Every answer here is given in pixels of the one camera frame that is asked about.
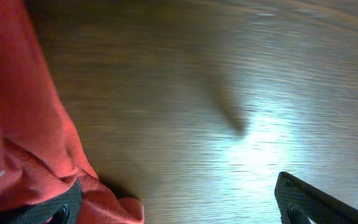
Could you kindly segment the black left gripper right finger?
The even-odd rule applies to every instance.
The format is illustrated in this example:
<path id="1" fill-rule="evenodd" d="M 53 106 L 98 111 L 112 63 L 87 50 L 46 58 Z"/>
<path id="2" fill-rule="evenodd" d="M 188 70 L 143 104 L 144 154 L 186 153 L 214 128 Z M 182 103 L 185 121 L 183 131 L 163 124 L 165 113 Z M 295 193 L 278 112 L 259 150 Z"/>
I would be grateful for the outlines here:
<path id="1" fill-rule="evenodd" d="M 280 172 L 275 199 L 281 222 L 358 223 L 358 210 L 287 172 Z"/>

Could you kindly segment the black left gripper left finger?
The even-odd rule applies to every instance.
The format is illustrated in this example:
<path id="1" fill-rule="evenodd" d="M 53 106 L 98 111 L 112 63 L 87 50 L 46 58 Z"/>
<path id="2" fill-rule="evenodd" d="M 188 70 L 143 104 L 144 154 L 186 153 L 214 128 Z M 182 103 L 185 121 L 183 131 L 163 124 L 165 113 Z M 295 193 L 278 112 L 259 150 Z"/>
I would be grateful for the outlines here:
<path id="1" fill-rule="evenodd" d="M 82 192 L 78 180 L 64 194 L 31 206 L 0 212 L 0 224 L 76 224 Z"/>

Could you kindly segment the red orange soccer t-shirt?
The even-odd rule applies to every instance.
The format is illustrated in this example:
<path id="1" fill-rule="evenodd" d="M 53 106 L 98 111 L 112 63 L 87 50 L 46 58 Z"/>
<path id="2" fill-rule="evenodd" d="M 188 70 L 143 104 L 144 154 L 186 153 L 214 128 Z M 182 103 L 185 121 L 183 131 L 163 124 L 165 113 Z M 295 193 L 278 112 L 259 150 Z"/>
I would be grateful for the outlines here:
<path id="1" fill-rule="evenodd" d="M 78 180 L 77 223 L 143 223 L 89 164 L 51 79 L 23 1 L 0 1 L 0 212 L 64 194 Z"/>

